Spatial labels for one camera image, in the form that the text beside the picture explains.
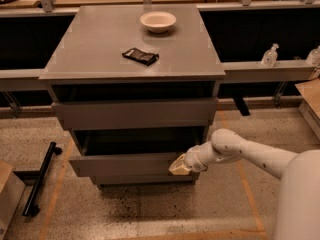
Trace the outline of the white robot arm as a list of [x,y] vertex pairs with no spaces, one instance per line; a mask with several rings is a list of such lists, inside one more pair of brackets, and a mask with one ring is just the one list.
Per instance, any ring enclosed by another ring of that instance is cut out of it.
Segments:
[[320,240],[320,151],[302,153],[246,140],[221,128],[169,167],[174,175],[202,172],[211,163],[246,159],[280,180],[274,240]]

